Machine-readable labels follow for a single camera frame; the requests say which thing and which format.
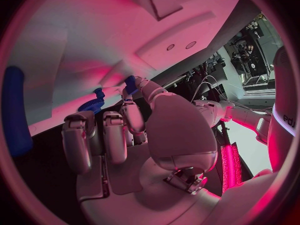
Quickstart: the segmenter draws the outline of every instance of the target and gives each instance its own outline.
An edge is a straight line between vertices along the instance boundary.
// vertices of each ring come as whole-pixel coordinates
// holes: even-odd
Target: blue object
[[[104,97],[105,94],[102,91],[102,88],[97,88],[94,93],[96,94],[97,98],[90,100],[84,104],[82,104],[78,111],[93,111],[94,114],[97,114],[101,111],[101,107],[104,105]]]
[[[8,67],[3,80],[1,114],[6,143],[13,157],[33,147],[25,115],[23,84],[23,72],[18,67]]]
[[[125,89],[126,89],[126,92],[127,92],[128,95],[135,94],[138,91],[138,89],[136,87],[136,78],[135,78],[135,76],[131,75],[131,76],[127,77],[125,79],[125,83],[126,83]]]

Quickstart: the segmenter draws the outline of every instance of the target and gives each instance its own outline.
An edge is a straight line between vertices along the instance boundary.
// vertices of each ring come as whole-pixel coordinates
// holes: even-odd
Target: circular hole
[[[166,48],[166,50],[167,51],[170,51],[172,48],[174,48],[175,47],[175,45],[174,44],[171,44],[170,46],[168,46],[167,48]]]
[[[195,41],[192,41],[191,43],[189,43],[189,44],[185,47],[185,49],[190,49],[190,48],[193,47],[195,44],[196,44],[196,42],[195,42]]]

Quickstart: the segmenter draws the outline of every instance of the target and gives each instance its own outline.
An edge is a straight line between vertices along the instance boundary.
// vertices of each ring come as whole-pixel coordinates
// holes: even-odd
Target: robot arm
[[[267,145],[268,131],[271,121],[271,114],[260,114],[250,109],[235,107],[229,101],[209,101],[195,100],[198,111],[205,117],[209,126],[212,128],[219,120],[229,122],[230,120],[254,131],[256,139],[262,144]]]

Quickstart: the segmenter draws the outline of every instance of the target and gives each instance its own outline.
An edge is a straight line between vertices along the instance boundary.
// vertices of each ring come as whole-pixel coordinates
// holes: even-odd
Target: cable
[[[236,102],[236,101],[231,101],[231,100],[229,100],[228,98],[226,98],[225,96],[223,96],[223,94],[221,94],[221,93],[218,91],[218,89],[217,89],[213,84],[211,84],[211,83],[208,82],[208,81],[204,81],[207,77],[213,78],[213,79],[215,80],[215,82],[216,82],[216,84],[217,84],[219,90],[221,90],[221,88],[220,88],[220,86],[219,86],[219,84],[218,84],[218,81],[215,79],[215,77],[214,77],[214,76],[211,76],[211,75],[206,75],[206,76],[203,78],[202,82],[201,82],[201,83],[199,84],[199,86],[197,87],[196,92],[194,93],[194,95],[193,95],[193,97],[192,97],[192,99],[191,99],[191,101],[190,101],[191,103],[193,102],[193,100],[194,100],[194,98],[195,98],[195,96],[196,96],[198,90],[200,89],[201,85],[202,85],[202,84],[209,84],[209,85],[211,85],[211,86],[217,91],[217,93],[218,93],[223,99],[225,99],[226,101],[229,101],[229,102],[231,102],[231,103],[233,103],[233,104],[240,105],[241,107],[243,107],[243,108],[245,108],[245,109],[252,110],[252,111],[257,111],[257,112],[259,112],[259,111],[264,112],[264,111],[267,111],[268,109],[273,108],[273,107],[271,106],[271,107],[267,107],[267,108],[265,108],[265,109],[253,109],[253,108],[250,108],[250,107],[245,106],[245,105],[243,105],[243,104],[240,104],[240,103],[238,103],[238,102]]]

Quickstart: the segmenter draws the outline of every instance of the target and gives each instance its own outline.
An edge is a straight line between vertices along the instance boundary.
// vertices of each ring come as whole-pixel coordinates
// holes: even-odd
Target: blue handle
[[[25,116],[23,84],[23,72],[15,66],[8,67],[3,80],[1,113],[6,143],[13,157],[33,147]]]

